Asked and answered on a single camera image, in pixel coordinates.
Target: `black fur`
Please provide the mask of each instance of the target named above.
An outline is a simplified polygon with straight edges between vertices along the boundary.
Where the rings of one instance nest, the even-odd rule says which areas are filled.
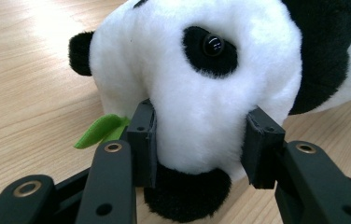
[[[282,1],[302,31],[302,84],[290,111],[301,114],[327,101],[346,78],[351,0]]]
[[[185,29],[185,54],[195,71],[211,78],[225,78],[237,68],[236,47],[224,41],[224,50],[220,55],[208,56],[203,50],[203,41],[208,34],[205,29],[196,26]]]
[[[82,76],[91,76],[89,51],[94,32],[75,35],[70,39],[68,57],[71,68]]]
[[[148,0],[140,0],[140,1],[138,1],[138,3],[136,3],[136,4],[134,5],[133,8],[141,7],[141,6],[144,5],[147,1],[148,1]]]
[[[159,165],[155,189],[144,189],[151,212],[178,222],[212,216],[228,197],[231,179],[216,169],[187,175]]]

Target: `black ear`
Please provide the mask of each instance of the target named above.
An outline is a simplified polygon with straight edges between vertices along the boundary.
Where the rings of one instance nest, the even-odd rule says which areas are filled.
[[[144,189],[150,211],[177,222],[212,216],[228,197],[231,179],[219,170],[187,175],[158,164],[155,189]]]
[[[89,67],[89,50],[93,34],[94,32],[86,32],[75,35],[70,39],[70,44],[68,46],[70,66],[82,76],[91,76],[91,68]]]

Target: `panda head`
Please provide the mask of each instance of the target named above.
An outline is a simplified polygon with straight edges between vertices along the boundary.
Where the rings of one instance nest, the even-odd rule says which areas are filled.
[[[153,212],[212,215],[245,175],[246,115],[282,123],[301,80],[301,35],[278,0],[131,0],[70,41],[70,63],[94,77],[106,113],[131,117],[149,98],[160,169]]]

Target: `wooden table surface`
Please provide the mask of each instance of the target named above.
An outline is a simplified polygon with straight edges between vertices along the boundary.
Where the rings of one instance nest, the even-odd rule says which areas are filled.
[[[87,168],[94,147],[73,144],[102,114],[91,77],[69,68],[68,39],[94,30],[124,0],[0,1],[0,192],[33,174],[56,183]],[[289,118],[287,140],[324,149],[351,176],[351,102]],[[172,223],[150,214],[137,190],[138,223]],[[255,190],[246,179],[212,217],[194,223],[281,223],[272,190]]]

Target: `plastic eye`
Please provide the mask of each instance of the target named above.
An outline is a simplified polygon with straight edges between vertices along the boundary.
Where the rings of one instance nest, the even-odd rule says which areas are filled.
[[[224,50],[224,40],[218,35],[208,34],[203,41],[204,54],[216,57]]]

